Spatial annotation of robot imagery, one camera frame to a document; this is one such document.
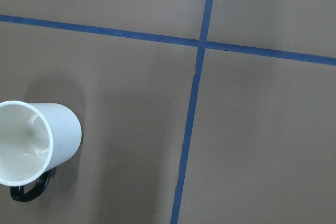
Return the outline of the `white mug black handle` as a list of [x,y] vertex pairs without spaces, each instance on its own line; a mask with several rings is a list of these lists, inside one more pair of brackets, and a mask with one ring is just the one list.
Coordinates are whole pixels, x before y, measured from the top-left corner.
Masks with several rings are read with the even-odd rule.
[[15,201],[36,199],[52,169],[75,155],[81,139],[79,119],[64,105],[1,102],[1,184]]

